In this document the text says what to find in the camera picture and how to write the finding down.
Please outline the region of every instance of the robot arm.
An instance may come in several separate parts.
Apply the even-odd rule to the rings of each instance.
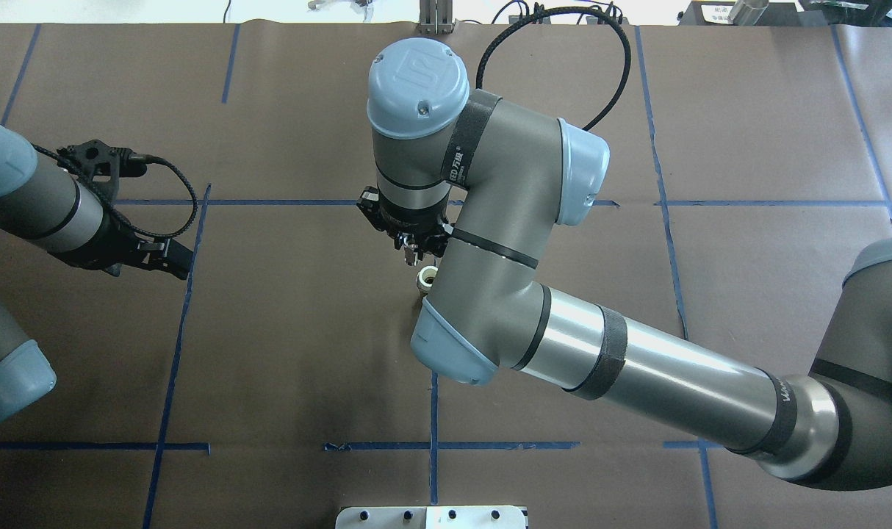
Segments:
[[[60,161],[79,174],[79,180],[38,157],[29,141],[0,125],[1,230],[32,242],[71,267],[116,276],[121,265],[131,265],[187,277],[191,251],[174,240],[187,225],[176,234],[140,238],[137,233],[149,232],[133,227],[111,205],[117,178],[140,176],[146,163],[160,159],[110,148],[97,140],[61,153]],[[93,181],[99,175],[109,180]],[[190,184],[187,187],[194,198]],[[56,381],[36,341],[27,337],[0,303],[0,422],[46,395]]]
[[[579,224],[600,191],[603,140],[470,93],[462,61],[423,39],[376,58],[368,117],[378,188],[359,207],[443,258],[410,342],[423,364],[472,385],[505,365],[801,485],[892,484],[892,240],[859,258],[810,375],[778,378],[533,280],[553,224]],[[450,185],[467,190],[455,227]],[[425,245],[443,237],[444,251]]]

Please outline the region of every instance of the black strap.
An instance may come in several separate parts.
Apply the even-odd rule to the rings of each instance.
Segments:
[[[876,378],[876,376],[867,375],[843,365],[833,364],[826,359],[815,359],[809,374],[826,376],[832,381],[860,389],[866,394],[892,404],[892,382],[884,381],[882,378]]]
[[[628,328],[623,315],[606,307],[600,307],[600,311],[603,312],[603,342],[597,364],[576,388],[564,388],[568,394],[587,400],[600,398],[613,386],[625,365],[625,348],[628,346]]]
[[[783,381],[778,376],[770,375],[766,371],[763,373],[769,377],[772,382],[773,391],[776,392],[776,416],[772,419],[772,425],[766,435],[756,443],[745,450],[734,450],[728,448],[729,451],[741,456],[751,456],[761,454],[762,456],[774,456],[785,446],[792,436],[796,427],[796,419],[799,418],[799,405],[796,402],[796,394],[789,382]]]
[[[423,190],[429,190],[432,187],[436,187],[437,185],[442,184],[442,180],[432,181],[431,183],[426,184],[426,185],[401,184],[401,183],[399,183],[399,181],[393,181],[392,178],[390,178],[384,171],[381,170],[380,165],[375,163],[375,167],[378,168],[378,174],[381,175],[381,177],[384,178],[384,180],[389,181],[389,183],[391,185],[396,185],[396,187],[403,188],[403,190],[423,191]]]
[[[501,255],[506,259],[517,262],[517,264],[519,265],[525,265],[529,268],[537,268],[537,260],[533,257],[530,257],[530,255],[526,255],[521,253],[520,251],[513,250],[513,248],[508,248],[506,247],[506,245],[497,244],[497,242],[495,241],[490,241],[489,239],[479,237],[478,235],[470,234],[468,231],[462,231],[459,230],[459,228],[453,228],[452,238],[459,239],[464,243],[474,245],[474,247],[482,248],[482,250]]]
[[[486,130],[486,124],[499,104],[501,97],[487,93],[484,90],[473,90],[466,101],[459,117],[456,118],[456,126],[453,127],[453,135],[449,138],[449,147],[443,156],[443,165],[439,170],[439,177],[449,181],[457,187],[466,188],[466,176],[472,165],[475,150],[482,140],[482,133]]]
[[[541,285],[541,291],[544,293],[544,301],[541,303],[541,318],[537,320],[537,329],[534,331],[534,338],[530,339],[527,352],[512,367],[516,371],[524,369],[524,366],[528,365],[530,359],[534,358],[537,346],[541,344],[541,339],[544,338],[544,331],[547,330],[547,321],[550,319],[550,288],[547,288],[546,285]]]

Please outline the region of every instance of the blue tape grid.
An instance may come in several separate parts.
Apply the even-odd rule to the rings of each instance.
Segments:
[[[25,58],[23,60],[18,77],[12,88],[8,104],[6,105],[0,124],[8,123],[10,113],[14,101],[17,98],[22,81],[25,77],[27,66],[29,66],[30,58],[37,43],[37,37],[40,34],[40,24],[36,24],[27,47]],[[231,77],[234,72],[234,58],[237,55],[237,44],[240,35],[240,24],[234,26],[234,36],[231,39],[231,53],[228,60],[227,74],[224,80],[224,88],[221,94],[221,103],[227,104],[230,94]],[[855,89],[850,83],[849,74],[846,70],[844,54],[841,50],[840,40],[836,33],[835,27],[832,27],[832,39],[835,41],[835,51],[838,57],[840,69],[845,81],[846,89],[849,91],[850,101],[855,110],[855,116],[858,120],[860,131],[863,135],[867,147],[867,154],[874,168],[880,192],[882,192],[883,201],[669,201],[667,191],[665,190],[663,173],[661,170],[661,161],[658,159],[658,151],[655,147],[655,123],[652,111],[651,98],[649,94],[647,72],[645,71],[643,43],[641,42],[641,30],[635,28],[636,44],[638,47],[638,57],[641,71],[641,83],[643,84],[645,111],[647,111],[649,135],[651,140],[652,156],[655,164],[655,172],[658,174],[658,191],[660,192],[660,201],[655,202],[661,208],[662,218],[665,227],[665,237],[668,245],[669,261],[672,269],[672,282],[675,286],[675,301],[677,301],[678,314],[682,322],[685,338],[688,337],[687,317],[684,312],[684,300],[681,294],[680,277],[677,267],[677,255],[675,255],[674,239],[671,235],[670,207],[677,206],[765,206],[765,207],[886,207],[892,222],[892,200],[890,200],[886,183],[883,178],[880,164],[874,154],[873,145],[870,135],[867,133],[863,117],[860,114],[860,108],[855,94]],[[202,201],[201,219],[198,221],[198,235],[195,245],[195,258],[198,255],[198,247],[201,244],[201,235],[204,231],[204,220],[207,214],[207,208],[211,205],[308,205],[308,206],[350,206],[355,204],[355,200],[210,200],[210,187],[205,190],[204,201]],[[462,201],[450,201],[453,205],[462,205]],[[120,200],[117,204],[126,205],[188,205],[189,201],[182,200]],[[619,207],[614,201],[595,201],[594,206]],[[192,261],[192,270],[194,268],[194,260]],[[148,528],[151,523],[151,510],[154,507],[155,492],[157,492],[157,483],[160,474],[162,454],[167,450],[198,450],[210,454],[211,446],[203,442],[191,443],[167,443],[165,442],[168,431],[168,417],[170,417],[171,400],[173,399],[175,378],[177,376],[179,362],[181,358],[181,339],[184,336],[184,323],[187,319],[188,306],[190,305],[191,292],[193,292],[192,276],[188,279],[187,292],[185,293],[185,301],[183,311],[181,311],[181,321],[179,327],[179,335],[176,341],[175,354],[173,357],[173,372],[170,374],[168,388],[166,394],[166,403],[163,411],[162,424],[160,426],[159,441],[151,442],[113,442],[113,443],[95,443],[95,442],[0,442],[0,450],[153,450],[155,452],[153,478],[150,482],[149,499],[146,506],[146,512],[143,519],[143,528]],[[431,376],[432,391],[430,403],[430,442],[350,442],[343,445],[332,445],[326,443],[324,450],[328,452],[348,452],[348,451],[373,451],[373,450],[429,450],[430,451],[430,503],[436,505],[439,502],[439,490],[437,490],[437,459],[439,459],[439,450],[566,450],[572,449],[580,445],[580,442],[440,442],[439,441],[439,381],[436,374]],[[702,479],[704,479],[705,499],[708,502],[709,516],[711,516],[711,528],[717,527],[716,509],[713,498],[713,486],[711,483],[711,469],[708,464],[708,449],[721,448],[715,443],[707,442],[704,439],[697,441],[681,441],[681,442],[664,442],[665,449],[696,449],[700,456]]]
[[[222,104],[227,104],[227,96],[231,94],[231,77],[234,75],[234,58],[237,57],[238,40],[240,40],[240,24],[235,24],[234,36],[231,38],[231,58],[227,61],[227,76],[224,77],[224,91],[220,95]]]
[[[12,87],[12,93],[9,94],[9,103],[5,104],[5,112],[2,113],[2,121],[0,125],[3,127],[9,123],[9,116],[12,114],[12,107],[15,104],[15,98],[18,97],[18,91],[22,87],[22,80],[25,79],[25,73],[29,69],[29,61],[32,60],[34,53],[34,45],[37,44],[37,35],[40,34],[40,24],[35,24],[34,33],[32,33],[32,41],[29,43],[29,49],[25,51],[25,58],[22,60],[22,68],[18,71],[18,77],[15,78],[15,84]]]
[[[661,171],[661,160],[658,160],[658,149],[655,148],[655,118],[652,114],[652,98],[648,88],[648,75],[645,73],[645,54],[641,47],[641,27],[635,26],[636,54],[639,58],[639,71],[641,73],[641,89],[645,97],[645,114],[648,117],[648,135],[652,143],[652,160],[655,162],[655,173],[658,174],[658,197],[661,199],[661,218],[665,225],[665,240],[668,243],[668,261],[672,269],[672,283],[675,286],[675,305],[678,316],[681,319],[681,328],[684,339],[688,339],[688,318],[685,315],[684,297],[681,294],[681,275],[678,272],[677,255],[675,255],[675,241],[672,239],[672,226],[670,212],[668,211],[668,193],[665,191],[665,181]],[[704,439],[698,439],[698,454],[701,456],[701,476],[704,482],[704,496],[708,503],[708,518],[711,520],[711,529],[717,529],[717,508],[714,505],[714,486],[711,483],[711,465],[708,462],[708,450]]]
[[[191,268],[188,271],[187,287],[184,289],[184,303],[181,305],[181,319],[178,321],[178,337],[175,339],[175,355],[171,359],[171,373],[168,375],[168,388],[165,394],[165,407],[162,411],[162,424],[159,427],[158,445],[155,447],[155,459],[153,462],[153,475],[149,482],[149,497],[146,500],[146,511],[143,516],[143,529],[151,525],[151,513],[155,505],[155,492],[158,489],[158,478],[162,469],[162,456],[165,454],[165,439],[168,434],[168,418],[171,416],[171,401],[175,395],[175,379],[178,378],[178,368],[181,364],[181,343],[184,341],[184,324],[188,319],[188,309],[191,308],[191,294],[194,292],[195,264],[198,262],[198,254],[201,250],[201,237],[204,235],[204,220],[208,214],[208,198],[211,195],[211,185],[204,190],[204,200],[201,202],[201,217],[198,219],[198,233],[195,235],[195,250],[191,256]]]
[[[883,171],[880,170],[880,163],[877,161],[877,155],[874,154],[874,145],[870,141],[870,134],[867,133],[867,127],[863,123],[863,116],[860,114],[860,107],[855,93],[855,86],[852,84],[852,78],[848,74],[848,65],[845,63],[845,54],[841,50],[841,40],[838,37],[838,29],[831,26],[832,41],[835,43],[835,53],[838,56],[838,66],[841,68],[841,76],[845,81],[845,88],[848,90],[848,97],[852,101],[852,107],[855,108],[855,117],[860,127],[860,134],[863,136],[863,142],[867,147],[867,157],[870,159],[870,165],[874,168],[874,174],[877,175],[877,184],[880,188],[880,195],[883,196],[883,203],[887,207],[887,215],[890,215],[890,225],[892,226],[892,204],[890,202],[890,194],[887,192],[886,181],[883,180]]]
[[[9,94],[9,101],[6,103],[5,111],[3,111],[0,124],[5,126],[9,117],[12,116],[12,108],[18,98],[19,90],[22,87],[22,81],[25,79],[27,68],[32,55],[34,54],[37,37],[40,34],[42,24],[35,24],[32,40],[29,41],[29,47],[25,51],[25,57],[18,71],[15,83],[12,86],[12,92]],[[234,36],[234,44],[237,44],[237,36]],[[149,499],[146,506],[146,512],[143,520],[143,527],[148,527],[151,519],[151,509],[154,505],[155,488],[158,481],[158,469],[161,464],[162,454],[166,450],[170,451],[201,451],[205,454],[211,454],[211,444],[207,442],[166,442],[166,432],[168,431],[168,415],[171,410],[171,400],[173,399],[175,376],[177,376],[178,365],[181,358],[181,338],[184,336],[184,321],[187,316],[188,304],[190,304],[191,292],[193,287],[193,271],[195,258],[198,255],[198,247],[201,244],[201,234],[204,231],[204,218],[207,215],[208,197],[211,187],[208,185],[204,191],[204,203],[201,207],[201,219],[198,221],[198,233],[195,240],[195,250],[191,261],[190,274],[188,274],[187,291],[185,291],[184,304],[181,308],[181,321],[179,323],[178,337],[175,345],[173,356],[173,368],[171,368],[170,379],[168,379],[168,389],[166,392],[165,407],[163,409],[162,422],[160,426],[159,439],[157,442],[0,442],[0,450],[29,450],[29,451],[154,451],[155,459],[153,466],[153,477],[151,478]]]

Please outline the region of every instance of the white wall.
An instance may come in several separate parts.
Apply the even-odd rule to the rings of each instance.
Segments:
[[[488,23],[506,0],[455,0],[456,19]],[[578,0],[544,0],[547,7],[590,4]],[[227,0],[0,0],[0,23],[220,23]],[[688,0],[621,0],[617,3],[632,24],[674,26]],[[419,0],[375,0],[372,21],[416,21]],[[507,14],[517,14],[509,7]],[[554,24],[573,24],[576,16],[554,17]],[[307,0],[232,0],[228,21],[267,19],[292,23],[361,23],[363,10],[348,0],[311,11]]]

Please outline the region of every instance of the printed logo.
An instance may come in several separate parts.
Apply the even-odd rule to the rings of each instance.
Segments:
[[[410,50],[397,67],[395,79],[424,90],[431,90],[439,84],[439,73],[446,65],[444,57],[436,57],[423,51]]]
[[[790,402],[792,400],[792,396],[789,394],[789,388],[785,387],[781,381],[776,381],[779,383],[779,396],[782,396],[783,402]]]

